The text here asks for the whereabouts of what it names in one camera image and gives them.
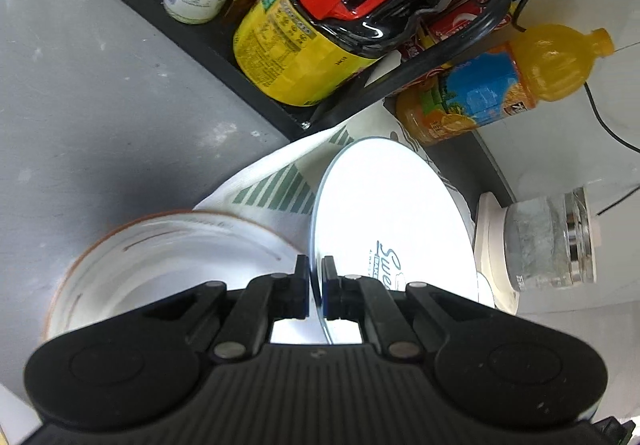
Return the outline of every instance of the gray countertop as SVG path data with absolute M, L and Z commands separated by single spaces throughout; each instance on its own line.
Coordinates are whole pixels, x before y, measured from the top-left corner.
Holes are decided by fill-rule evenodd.
M 82 251 L 286 140 L 119 0 L 3 0 L 0 24 L 0 383 L 24 396 Z

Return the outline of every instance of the orange juice bottle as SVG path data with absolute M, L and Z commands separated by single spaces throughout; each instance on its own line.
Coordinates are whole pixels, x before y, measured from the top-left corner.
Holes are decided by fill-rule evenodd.
M 433 144 L 555 102 L 585 83 L 596 57 L 614 51 L 609 33 L 559 24 L 529 28 L 510 42 L 398 95 L 396 115 L 414 138 Z

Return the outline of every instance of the white plate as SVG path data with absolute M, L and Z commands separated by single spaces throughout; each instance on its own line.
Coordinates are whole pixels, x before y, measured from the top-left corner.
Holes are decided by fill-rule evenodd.
M 293 273 L 298 254 L 272 232 L 224 214 L 183 212 L 133 222 L 72 266 L 52 302 L 45 338 L 213 279 L 233 290 L 258 275 Z M 326 342 L 314 310 L 304 321 L 276 322 L 271 341 Z
M 312 281 L 322 258 L 333 255 L 338 275 L 376 277 L 401 291 L 423 281 L 479 300 L 474 255 L 456 204 L 422 158 L 386 138 L 361 139 L 334 158 L 316 196 L 309 248 Z M 334 343 L 359 338 L 343 321 L 327 327 Z

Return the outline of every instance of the black metal rack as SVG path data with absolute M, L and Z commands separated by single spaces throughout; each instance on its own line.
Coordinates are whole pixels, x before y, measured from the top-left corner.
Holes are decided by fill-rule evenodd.
M 417 77 L 460 55 L 504 17 L 510 2 L 491 0 L 467 28 L 364 87 L 370 71 L 337 89 L 315 107 L 290 107 L 272 100 L 239 70 L 232 52 L 234 24 L 216 18 L 203 25 L 181 24 L 166 13 L 162 0 L 122 0 L 196 59 L 290 140 L 335 126 Z

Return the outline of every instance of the orange bottle cap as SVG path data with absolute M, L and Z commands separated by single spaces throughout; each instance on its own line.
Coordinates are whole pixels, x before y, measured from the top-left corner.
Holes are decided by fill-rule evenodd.
M 604 28 L 598 28 L 592 31 L 588 37 L 591 40 L 593 52 L 596 53 L 598 57 L 608 57 L 615 51 L 611 35 L 609 35 L 609 32 Z

